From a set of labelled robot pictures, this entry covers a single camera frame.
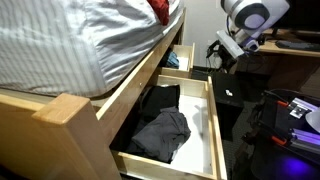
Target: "cable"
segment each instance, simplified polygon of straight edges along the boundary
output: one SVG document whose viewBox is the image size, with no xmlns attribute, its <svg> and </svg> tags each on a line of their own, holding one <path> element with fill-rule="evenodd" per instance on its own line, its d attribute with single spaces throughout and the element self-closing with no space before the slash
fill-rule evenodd
<svg viewBox="0 0 320 180">
<path fill-rule="evenodd" d="M 230 32 L 230 28 L 229 28 L 229 15 L 227 16 L 227 30 L 228 30 L 228 34 L 229 36 L 231 36 L 231 32 Z"/>
</svg>

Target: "wooden drawer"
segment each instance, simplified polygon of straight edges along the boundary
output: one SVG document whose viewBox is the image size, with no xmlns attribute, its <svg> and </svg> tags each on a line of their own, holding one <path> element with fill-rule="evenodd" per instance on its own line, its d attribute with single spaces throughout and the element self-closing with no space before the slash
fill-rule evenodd
<svg viewBox="0 0 320 180">
<path fill-rule="evenodd" d="M 173 77 L 191 78 L 194 60 L 194 48 L 194 43 L 192 46 L 174 45 L 172 51 L 177 54 L 181 65 L 180 67 L 182 69 L 162 67 L 159 68 L 160 74 Z"/>
<path fill-rule="evenodd" d="M 149 83 L 180 85 L 179 110 L 191 136 L 171 164 L 113 151 L 119 172 L 141 179 L 227 179 L 211 78 L 206 82 L 159 75 Z"/>
</svg>

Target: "wooden bed frame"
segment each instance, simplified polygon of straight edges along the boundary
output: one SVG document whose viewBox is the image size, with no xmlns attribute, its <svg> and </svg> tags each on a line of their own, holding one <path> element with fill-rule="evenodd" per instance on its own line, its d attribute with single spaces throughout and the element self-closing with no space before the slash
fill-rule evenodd
<svg viewBox="0 0 320 180">
<path fill-rule="evenodd" d="M 104 100 L 0 90 L 0 165 L 30 179 L 121 179 L 109 145 L 167 48 L 181 40 L 184 18 L 185 11 Z M 221 158 L 218 179 L 226 179 Z"/>
</svg>

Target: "under-bed drawer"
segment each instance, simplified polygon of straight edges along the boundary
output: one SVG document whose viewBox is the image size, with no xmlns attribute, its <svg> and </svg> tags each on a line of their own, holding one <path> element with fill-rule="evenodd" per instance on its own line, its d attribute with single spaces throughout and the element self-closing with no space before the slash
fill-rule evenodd
<svg viewBox="0 0 320 180">
<path fill-rule="evenodd" d="M 159 68 L 160 74 L 181 78 L 191 78 L 194 60 L 194 48 L 194 43 L 192 46 L 174 45 L 172 51 L 177 54 L 180 67 L 179 69 L 168 67 Z"/>
<path fill-rule="evenodd" d="M 159 75 L 150 83 L 180 85 L 179 111 L 191 136 L 171 164 L 113 151 L 120 173 L 142 179 L 227 179 L 211 78 L 206 82 Z"/>
</svg>

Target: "desk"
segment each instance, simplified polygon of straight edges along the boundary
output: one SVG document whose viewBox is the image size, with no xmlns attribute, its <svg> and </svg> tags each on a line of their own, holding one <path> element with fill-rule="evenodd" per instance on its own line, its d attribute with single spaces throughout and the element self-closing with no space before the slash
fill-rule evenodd
<svg viewBox="0 0 320 180">
<path fill-rule="evenodd" d="M 270 30 L 265 35 L 271 37 Z M 288 31 L 280 31 L 276 38 L 299 40 Z M 269 88 L 285 88 L 320 97 L 320 52 L 281 49 L 275 45 L 275 38 L 260 46 L 262 55 L 274 54 L 278 62 L 268 83 Z"/>
</svg>

